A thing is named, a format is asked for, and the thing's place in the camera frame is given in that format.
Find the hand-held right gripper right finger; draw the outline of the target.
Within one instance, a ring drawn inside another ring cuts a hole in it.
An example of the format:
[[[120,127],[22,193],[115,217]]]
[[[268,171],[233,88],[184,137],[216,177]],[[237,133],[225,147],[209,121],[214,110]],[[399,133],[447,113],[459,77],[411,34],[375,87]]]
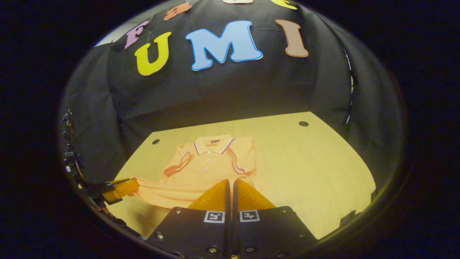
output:
[[[317,243],[289,206],[277,207],[253,186],[233,185],[232,255],[239,259],[287,259]]]

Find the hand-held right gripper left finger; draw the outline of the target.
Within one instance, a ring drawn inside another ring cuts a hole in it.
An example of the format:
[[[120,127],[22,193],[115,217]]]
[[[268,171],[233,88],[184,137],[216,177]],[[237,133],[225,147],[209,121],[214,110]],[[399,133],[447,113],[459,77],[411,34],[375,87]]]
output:
[[[172,208],[147,243],[181,259],[230,259],[229,181],[220,181],[187,208]]]

